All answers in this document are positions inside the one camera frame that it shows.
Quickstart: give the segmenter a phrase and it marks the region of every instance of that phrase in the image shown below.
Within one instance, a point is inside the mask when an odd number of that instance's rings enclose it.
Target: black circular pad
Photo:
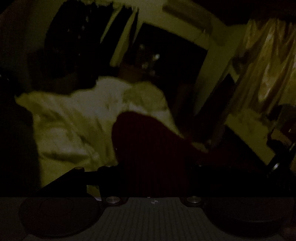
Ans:
[[[19,209],[25,230],[41,238],[58,238],[82,232],[100,215],[97,200],[86,197],[31,197]]]
[[[223,197],[208,198],[207,217],[219,228],[244,237],[268,237],[275,234],[294,207],[293,198]]]

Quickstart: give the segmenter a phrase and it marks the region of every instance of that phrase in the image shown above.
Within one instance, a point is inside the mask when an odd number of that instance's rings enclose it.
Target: dark red cloth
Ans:
[[[205,156],[158,120],[135,112],[118,116],[112,141],[128,196],[186,196],[189,166]]]

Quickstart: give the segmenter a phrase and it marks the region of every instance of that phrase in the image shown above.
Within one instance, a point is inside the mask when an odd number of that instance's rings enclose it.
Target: round knob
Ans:
[[[120,202],[120,198],[114,197],[114,196],[108,197],[108,198],[106,198],[106,202],[111,203],[111,204],[115,204],[115,203]]]
[[[188,197],[187,198],[187,201],[190,202],[190,203],[199,203],[201,202],[201,198],[200,197],[197,197],[197,196],[191,196],[191,197]]]

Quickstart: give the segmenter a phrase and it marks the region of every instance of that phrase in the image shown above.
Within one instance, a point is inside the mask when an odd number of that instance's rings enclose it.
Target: ribbed surface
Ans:
[[[216,228],[200,208],[185,207],[179,198],[130,198],[120,207],[105,210],[100,220],[88,230],[56,241],[97,240],[202,240],[248,241]],[[24,241],[45,241],[28,235]],[[279,235],[257,241],[283,241]]]

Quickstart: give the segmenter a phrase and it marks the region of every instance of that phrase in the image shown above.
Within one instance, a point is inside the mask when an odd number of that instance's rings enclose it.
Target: bed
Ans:
[[[120,113],[154,117],[181,136],[162,91],[150,82],[100,77],[94,88],[69,96],[34,91],[16,102],[33,114],[42,187],[76,166],[116,165],[111,133]]]

